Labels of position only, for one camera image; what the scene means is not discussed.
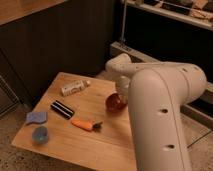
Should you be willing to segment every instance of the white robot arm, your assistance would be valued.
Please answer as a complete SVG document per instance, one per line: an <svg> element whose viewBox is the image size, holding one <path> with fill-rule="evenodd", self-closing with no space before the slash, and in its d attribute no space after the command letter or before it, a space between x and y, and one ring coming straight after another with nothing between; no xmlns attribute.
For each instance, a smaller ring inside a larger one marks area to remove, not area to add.
<svg viewBox="0 0 213 171"><path fill-rule="evenodd" d="M137 169L190 171L180 106L204 92L204 72L186 63L132 63L127 54L109 60L106 70L130 79L128 108Z"/></svg>

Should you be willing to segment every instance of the tiled floor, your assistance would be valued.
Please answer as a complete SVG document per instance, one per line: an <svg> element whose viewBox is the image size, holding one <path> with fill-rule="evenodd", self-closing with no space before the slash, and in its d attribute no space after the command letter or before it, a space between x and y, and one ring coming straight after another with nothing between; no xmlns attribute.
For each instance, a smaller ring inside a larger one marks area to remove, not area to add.
<svg viewBox="0 0 213 171"><path fill-rule="evenodd" d="M113 80L113 77L105 72L102 72L97 78ZM0 119L0 170L89 170L11 146L11 141L24 123L28 111L29 109L23 105L19 105L14 111ZM211 131L185 115L182 115L182 121L188 145ZM193 171L213 171L213 133L209 133L204 138L191 145L189 147L189 155Z"/></svg>

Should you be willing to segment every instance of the cable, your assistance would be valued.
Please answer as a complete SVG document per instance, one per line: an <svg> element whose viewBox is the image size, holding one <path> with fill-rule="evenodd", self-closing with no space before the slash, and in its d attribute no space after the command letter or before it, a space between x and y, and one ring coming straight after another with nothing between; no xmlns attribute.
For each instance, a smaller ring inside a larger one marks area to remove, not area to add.
<svg viewBox="0 0 213 171"><path fill-rule="evenodd" d="M189 144L187 146L187 148L190 148L192 145L194 145L196 142L198 142L199 140L201 140L202 138L206 137L207 135L209 135L210 133L212 133L213 130L210 130L209 132L205 133L203 136L201 136L200 138L198 138L197 140L195 140L194 142L192 142L191 144Z"/></svg>

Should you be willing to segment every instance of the dark wall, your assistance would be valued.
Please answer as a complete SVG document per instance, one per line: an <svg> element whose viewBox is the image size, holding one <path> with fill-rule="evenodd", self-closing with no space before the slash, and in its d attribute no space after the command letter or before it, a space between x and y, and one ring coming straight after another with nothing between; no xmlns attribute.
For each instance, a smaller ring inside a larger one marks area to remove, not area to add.
<svg viewBox="0 0 213 171"><path fill-rule="evenodd" d="M116 2L70 0L0 26L0 74L33 105L60 71L97 74L113 42Z"/></svg>
<svg viewBox="0 0 213 171"><path fill-rule="evenodd" d="M191 62L213 82L213 32L128 7L126 44L162 61Z"/></svg>

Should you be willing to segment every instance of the orange carrot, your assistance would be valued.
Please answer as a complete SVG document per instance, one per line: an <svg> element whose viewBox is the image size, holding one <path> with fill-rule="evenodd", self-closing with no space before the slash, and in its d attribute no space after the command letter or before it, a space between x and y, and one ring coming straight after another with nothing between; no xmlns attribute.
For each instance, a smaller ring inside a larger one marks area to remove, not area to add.
<svg viewBox="0 0 213 171"><path fill-rule="evenodd" d="M86 131L93 130L93 123L89 121L79 120L79 119L71 119L71 123L79 128L82 128Z"/></svg>

